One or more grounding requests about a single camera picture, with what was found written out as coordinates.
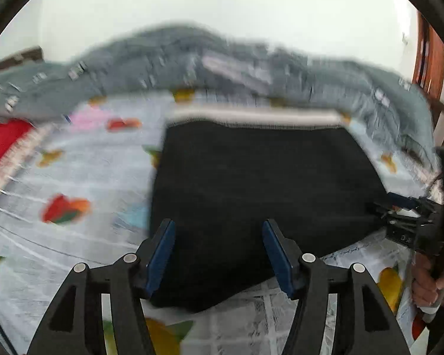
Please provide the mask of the person's right hand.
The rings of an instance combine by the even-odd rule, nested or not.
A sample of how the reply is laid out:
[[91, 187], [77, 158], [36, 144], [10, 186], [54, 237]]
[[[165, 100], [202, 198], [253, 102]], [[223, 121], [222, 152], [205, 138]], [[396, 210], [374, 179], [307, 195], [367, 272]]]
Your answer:
[[411, 274], [413, 282], [411, 284], [411, 297], [413, 302], [419, 307], [430, 307], [437, 302], [440, 292], [444, 291], [444, 274], [437, 280], [431, 277], [430, 269], [432, 263], [428, 258], [420, 253], [416, 253]]

